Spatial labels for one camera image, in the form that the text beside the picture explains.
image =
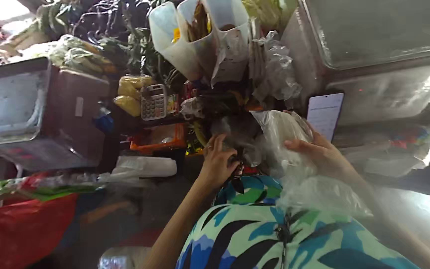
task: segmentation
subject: hand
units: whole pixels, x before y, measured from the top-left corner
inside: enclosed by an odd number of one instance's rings
[[[238,161],[228,164],[228,159],[231,156],[236,156],[237,151],[233,148],[223,151],[223,140],[225,138],[226,134],[212,136],[204,149],[204,165],[195,181],[204,188],[214,190],[222,186],[240,164]]]
[[[352,183],[360,178],[353,166],[344,158],[339,150],[332,145],[324,136],[313,129],[313,142],[293,139],[285,141],[287,149],[308,156],[318,168],[318,174]]]

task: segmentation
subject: yellow package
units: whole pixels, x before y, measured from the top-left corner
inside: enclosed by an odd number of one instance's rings
[[[131,96],[140,100],[139,90],[144,86],[154,84],[151,76],[123,76],[119,80],[118,95]]]
[[[135,100],[130,96],[117,96],[114,98],[114,103],[122,108],[125,112],[129,113],[131,116],[140,116],[140,100]]]

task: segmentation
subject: smartphone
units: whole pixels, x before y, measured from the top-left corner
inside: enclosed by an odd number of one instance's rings
[[[343,99],[344,93],[334,93],[313,96],[308,101],[308,115],[306,119],[328,141],[333,139]]]

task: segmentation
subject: woman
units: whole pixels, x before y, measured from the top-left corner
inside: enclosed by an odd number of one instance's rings
[[[312,144],[292,140],[285,141],[285,146],[311,158],[319,174],[350,185],[377,224],[384,226],[384,235],[400,245],[398,252],[381,244],[352,217],[317,210],[282,212],[274,205],[281,186],[267,176],[229,183],[200,217],[204,201],[238,165],[227,166],[236,150],[222,150],[222,134],[210,139],[199,177],[143,268],[430,269],[430,249],[392,221],[369,184],[329,141],[313,133]]]

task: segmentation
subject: blue and green patterned dress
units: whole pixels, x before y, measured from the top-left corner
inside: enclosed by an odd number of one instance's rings
[[[268,176],[232,180],[190,232],[177,269],[419,269],[353,217],[275,206]]]

